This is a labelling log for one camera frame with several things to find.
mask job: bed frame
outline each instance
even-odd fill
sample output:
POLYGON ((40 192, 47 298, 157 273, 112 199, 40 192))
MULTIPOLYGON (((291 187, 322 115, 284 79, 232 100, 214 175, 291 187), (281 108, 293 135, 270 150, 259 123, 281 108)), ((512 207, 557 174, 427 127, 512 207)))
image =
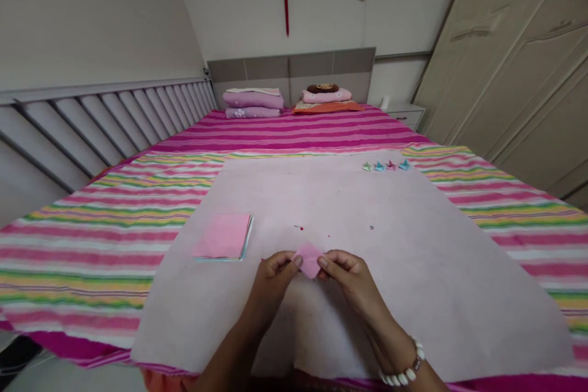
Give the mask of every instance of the bed frame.
POLYGON ((0 227, 214 108, 208 77, 0 92, 0 227))

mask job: finger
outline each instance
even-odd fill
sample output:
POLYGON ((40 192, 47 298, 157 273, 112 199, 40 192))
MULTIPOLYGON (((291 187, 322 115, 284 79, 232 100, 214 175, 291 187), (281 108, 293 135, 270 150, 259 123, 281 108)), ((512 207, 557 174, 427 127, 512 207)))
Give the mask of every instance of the finger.
POLYGON ((349 279, 349 273, 346 270, 344 270, 343 268, 341 268, 339 265, 334 263, 332 260, 330 260, 324 256, 320 256, 317 259, 317 262, 318 262, 318 265, 323 270, 325 270, 325 272, 327 274, 329 274, 329 276, 331 276, 333 279, 335 279, 341 285, 344 285, 347 282, 347 280, 349 279))
POLYGON ((325 256, 346 271, 351 271, 360 261, 356 255, 343 250, 330 250, 325 253, 325 256))
POLYGON ((328 274, 325 272, 325 270, 324 270, 324 269, 321 269, 321 270, 318 272, 317 278, 318 278, 319 280, 322 280, 323 282, 326 282, 326 281, 329 279, 329 275, 328 275, 328 274))
POLYGON ((278 275, 280 280, 282 280, 287 285, 290 284, 294 276, 296 276, 298 270, 302 266, 303 262, 302 256, 296 256, 294 260, 291 260, 288 265, 282 270, 282 272, 278 275))
POLYGON ((295 254, 293 251, 278 251, 264 260, 263 262, 269 268, 269 275, 275 276, 279 272, 280 267, 286 265, 295 254))

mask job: woman's right hand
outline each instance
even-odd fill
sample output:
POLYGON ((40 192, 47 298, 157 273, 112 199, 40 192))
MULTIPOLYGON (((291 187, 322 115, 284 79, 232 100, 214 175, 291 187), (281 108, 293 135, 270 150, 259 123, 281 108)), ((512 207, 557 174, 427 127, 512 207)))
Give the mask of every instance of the woman's right hand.
POLYGON ((342 250, 330 250, 318 258, 321 267, 318 278, 329 277, 341 286, 349 306, 368 324, 387 319, 390 312, 366 262, 356 255, 342 250))

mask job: drawer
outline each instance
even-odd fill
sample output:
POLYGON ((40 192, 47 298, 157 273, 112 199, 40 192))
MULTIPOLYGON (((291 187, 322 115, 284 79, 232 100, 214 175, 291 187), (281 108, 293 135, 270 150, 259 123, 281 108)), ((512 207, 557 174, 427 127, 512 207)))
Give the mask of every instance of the drawer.
POLYGON ((410 111, 410 112, 388 112, 388 114, 400 121, 407 126, 417 125, 419 120, 421 119, 421 115, 423 114, 422 111, 410 111))

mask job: folded pink blanket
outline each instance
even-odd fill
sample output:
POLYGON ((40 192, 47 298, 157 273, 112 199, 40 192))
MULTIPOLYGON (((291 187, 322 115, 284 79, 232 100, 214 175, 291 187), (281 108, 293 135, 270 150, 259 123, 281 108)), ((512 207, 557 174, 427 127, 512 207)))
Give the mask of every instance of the folded pink blanket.
POLYGON ((284 98, 261 92, 225 92, 222 95, 229 107, 259 106, 273 109, 284 108, 284 98))
POLYGON ((232 118, 277 118, 280 116, 280 109, 268 109, 267 107, 229 107, 225 110, 227 119, 232 118))
POLYGON ((339 88, 337 92, 312 94, 309 91, 302 91, 302 101, 310 104, 321 104, 335 101, 348 101, 351 99, 351 92, 339 88))

